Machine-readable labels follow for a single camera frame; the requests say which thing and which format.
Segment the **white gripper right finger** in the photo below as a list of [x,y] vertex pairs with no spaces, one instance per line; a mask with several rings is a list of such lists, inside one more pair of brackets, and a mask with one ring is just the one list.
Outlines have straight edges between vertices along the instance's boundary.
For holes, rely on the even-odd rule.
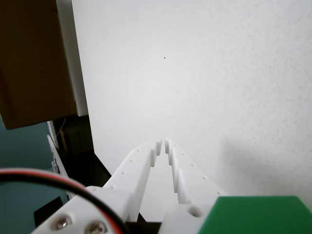
[[178,204],[166,213],[160,234],[197,234],[219,196],[226,196],[215,181],[176,143],[165,139]]

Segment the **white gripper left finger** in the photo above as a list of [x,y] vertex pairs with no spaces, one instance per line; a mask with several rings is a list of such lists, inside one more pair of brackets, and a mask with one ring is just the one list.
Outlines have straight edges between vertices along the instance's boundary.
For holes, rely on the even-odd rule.
[[[103,187],[87,191],[111,208],[123,223],[136,222],[150,169],[161,152],[161,140],[148,141],[133,149]],[[89,201],[74,196],[39,225],[35,234],[116,234],[109,219]]]

